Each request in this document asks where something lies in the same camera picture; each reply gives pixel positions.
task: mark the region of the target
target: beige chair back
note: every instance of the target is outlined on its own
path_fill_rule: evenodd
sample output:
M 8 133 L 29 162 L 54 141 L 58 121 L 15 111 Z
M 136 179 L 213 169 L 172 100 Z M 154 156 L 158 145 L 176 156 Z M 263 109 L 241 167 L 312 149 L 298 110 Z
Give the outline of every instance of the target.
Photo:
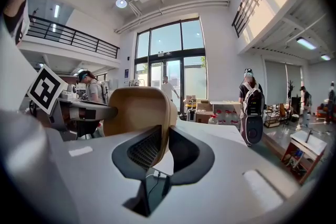
M 105 119 L 105 136 L 138 131 L 147 127 L 162 126 L 161 149 L 156 158 L 158 163 L 168 143 L 169 126 L 175 126 L 177 108 L 164 92 L 153 87 L 120 88 L 113 92 L 109 106 L 118 109 L 114 119 Z

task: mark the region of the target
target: glass door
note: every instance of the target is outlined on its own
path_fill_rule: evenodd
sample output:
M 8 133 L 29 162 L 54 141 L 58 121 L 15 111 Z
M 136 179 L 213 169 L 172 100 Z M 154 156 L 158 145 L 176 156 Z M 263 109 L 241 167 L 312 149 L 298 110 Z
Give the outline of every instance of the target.
M 178 96 L 181 97 L 181 61 L 172 60 L 166 62 L 166 76 L 168 76 L 168 82 L 173 86 Z M 180 112 L 181 102 L 175 92 L 173 94 L 173 103 L 177 107 L 177 111 Z
M 168 82 L 173 86 L 174 90 L 181 97 L 181 61 L 180 60 L 162 60 L 150 64 L 150 86 L 162 89 L 163 77 L 168 77 Z M 183 107 L 183 101 L 179 99 L 176 93 L 172 90 L 171 97 L 173 103 L 180 112 Z
M 161 89 L 162 77 L 163 77 L 163 62 L 156 62 L 151 64 L 150 76 L 152 87 Z

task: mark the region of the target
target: ceiling light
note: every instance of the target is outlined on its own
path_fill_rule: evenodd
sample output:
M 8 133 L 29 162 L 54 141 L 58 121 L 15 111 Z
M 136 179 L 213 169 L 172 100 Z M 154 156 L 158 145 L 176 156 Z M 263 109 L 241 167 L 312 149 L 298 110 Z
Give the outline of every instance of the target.
M 305 46 L 306 48 L 310 49 L 310 50 L 315 50 L 316 47 L 310 43 L 309 41 L 305 40 L 303 37 L 299 37 L 296 39 L 297 43 Z
M 127 6 L 127 1 L 126 0 L 117 0 L 115 2 L 118 8 L 125 8 Z
M 329 61 L 330 60 L 330 57 L 328 55 L 325 55 L 325 54 L 321 55 L 321 58 L 323 60 L 325 60 L 325 61 Z
M 59 6 L 56 5 L 56 7 L 55 7 L 55 13 L 54 13 L 54 17 L 55 17 L 55 18 L 58 17 L 58 11 L 59 11 Z

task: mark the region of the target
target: curtain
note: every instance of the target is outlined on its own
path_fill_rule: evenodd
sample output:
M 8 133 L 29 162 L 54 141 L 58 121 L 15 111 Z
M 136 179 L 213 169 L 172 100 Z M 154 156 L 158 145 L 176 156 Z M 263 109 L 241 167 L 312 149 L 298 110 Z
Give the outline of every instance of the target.
M 286 103 L 287 75 L 286 65 L 278 62 L 265 61 L 267 78 L 267 105 Z
M 300 66 L 294 66 L 294 65 L 286 65 L 287 66 L 287 77 L 288 82 L 291 80 L 294 86 L 294 89 L 292 90 L 292 97 L 301 97 L 300 87 L 301 87 L 301 67 Z

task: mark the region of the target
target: man in white shirt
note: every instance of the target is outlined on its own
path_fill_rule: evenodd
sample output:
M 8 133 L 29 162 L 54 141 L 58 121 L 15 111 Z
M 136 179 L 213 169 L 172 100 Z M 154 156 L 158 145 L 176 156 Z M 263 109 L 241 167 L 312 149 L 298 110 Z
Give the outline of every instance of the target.
M 172 91 L 175 92 L 178 99 L 180 99 L 179 95 L 175 91 L 174 87 L 168 82 L 168 77 L 163 77 L 163 84 L 161 85 L 161 90 L 167 95 L 168 99 L 173 102 L 173 94 Z

